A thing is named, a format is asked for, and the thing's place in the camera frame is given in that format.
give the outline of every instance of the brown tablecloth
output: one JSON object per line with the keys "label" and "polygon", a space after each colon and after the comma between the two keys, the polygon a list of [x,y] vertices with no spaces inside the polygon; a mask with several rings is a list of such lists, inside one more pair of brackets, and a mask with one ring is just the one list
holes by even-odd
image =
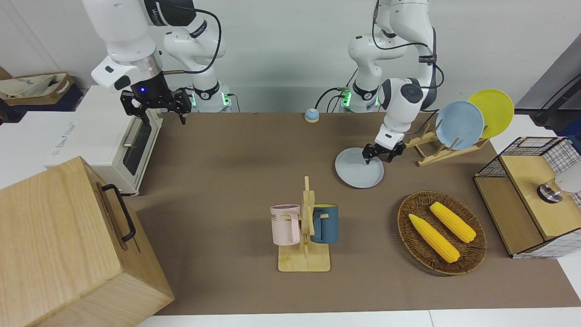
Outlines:
{"label": "brown tablecloth", "polygon": [[[197,113],[180,126],[166,115],[141,195],[126,200],[175,293],[159,314],[581,305],[557,261],[508,257],[472,181],[492,146],[421,168],[408,149],[384,164],[376,187],[343,184],[335,157],[372,143],[383,116],[323,114],[309,124],[299,113]],[[269,207],[300,204],[305,175],[317,202],[339,204],[339,243],[330,272],[278,272]],[[447,193],[480,219],[489,250],[478,269],[434,276],[401,246],[397,209],[420,190]]]}

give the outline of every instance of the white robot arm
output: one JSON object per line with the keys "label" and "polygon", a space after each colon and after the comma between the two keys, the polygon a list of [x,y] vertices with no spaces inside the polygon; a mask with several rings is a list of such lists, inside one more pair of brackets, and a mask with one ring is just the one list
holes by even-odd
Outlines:
{"label": "white robot arm", "polygon": [[[108,52],[91,76],[111,92],[131,87],[132,92],[121,93],[121,103],[128,115],[144,119],[147,125],[145,111],[148,108],[166,108],[178,113],[182,123],[185,123],[184,114],[192,108],[183,88],[173,92],[168,88],[156,44],[148,34],[148,24],[183,29],[166,35],[164,43],[169,47],[169,54],[189,69],[197,70],[184,71],[193,73],[194,91],[203,90],[210,94],[207,90],[216,89],[213,94],[218,96],[200,97],[196,101],[198,107],[209,108],[206,111],[224,109],[224,86],[217,80],[213,67],[207,67],[210,64],[200,67],[201,64],[196,62],[208,61],[210,46],[214,46],[216,58],[224,55],[224,48],[217,48],[219,38],[205,19],[196,14],[203,10],[195,9],[193,0],[83,0],[83,4],[95,30],[105,41]],[[216,106],[218,97],[222,106]],[[134,99],[140,103],[137,108],[132,104]]]}
{"label": "white robot arm", "polygon": [[415,45],[419,53],[418,78],[387,79],[381,85],[386,109],[375,144],[367,144],[363,157],[388,154],[388,161],[400,155],[401,142],[420,109],[430,106],[436,98],[435,63],[436,34],[428,17],[429,0],[380,0],[376,5],[374,24],[381,28],[375,35],[360,35],[349,45],[349,54],[357,62],[358,71],[350,85],[348,109],[370,111],[379,97],[381,68],[377,60],[403,56],[406,45]]}

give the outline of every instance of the white toaster oven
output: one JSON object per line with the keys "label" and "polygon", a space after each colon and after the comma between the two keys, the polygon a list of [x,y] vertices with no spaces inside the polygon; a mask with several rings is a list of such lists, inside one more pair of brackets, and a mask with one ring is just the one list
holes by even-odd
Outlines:
{"label": "white toaster oven", "polygon": [[124,194],[138,194],[163,121],[157,109],[148,109],[147,115],[150,126],[125,114],[119,94],[91,86],[44,166],[81,156],[106,183]]}

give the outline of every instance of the oven window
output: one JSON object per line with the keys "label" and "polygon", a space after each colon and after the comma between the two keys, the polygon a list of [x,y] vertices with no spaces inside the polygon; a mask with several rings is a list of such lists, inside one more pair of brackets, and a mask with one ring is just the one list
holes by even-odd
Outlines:
{"label": "oven window", "polygon": [[139,167],[141,157],[144,154],[145,146],[147,145],[147,141],[149,140],[150,135],[151,126],[145,126],[145,124],[142,124],[139,132],[137,133],[134,146],[132,148],[128,148],[125,152],[123,165],[127,167],[127,170],[129,170],[133,176],[135,176],[135,173],[137,173],[137,167]]}

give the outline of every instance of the green led light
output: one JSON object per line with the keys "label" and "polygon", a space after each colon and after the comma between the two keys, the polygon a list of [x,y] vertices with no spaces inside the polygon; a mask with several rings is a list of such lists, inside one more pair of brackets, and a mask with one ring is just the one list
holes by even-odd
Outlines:
{"label": "green led light", "polygon": [[224,103],[224,106],[230,105],[230,97],[224,94],[224,92],[222,92],[222,102]]}
{"label": "green led light", "polygon": [[343,107],[348,108],[349,104],[351,103],[351,91],[345,91],[346,94],[343,96]]}

